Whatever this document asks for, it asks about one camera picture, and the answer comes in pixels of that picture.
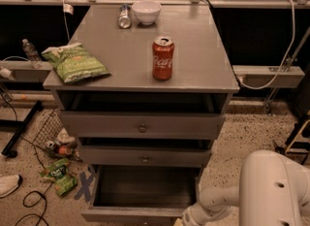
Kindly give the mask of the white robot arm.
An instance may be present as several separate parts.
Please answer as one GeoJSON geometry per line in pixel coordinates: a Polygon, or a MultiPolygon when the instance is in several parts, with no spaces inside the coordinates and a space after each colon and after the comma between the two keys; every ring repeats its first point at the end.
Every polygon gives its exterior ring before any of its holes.
{"type": "Polygon", "coordinates": [[[205,226],[239,208],[239,226],[302,226],[310,213],[310,169],[270,150],[246,158],[239,185],[206,187],[181,217],[182,226],[205,226]]]}

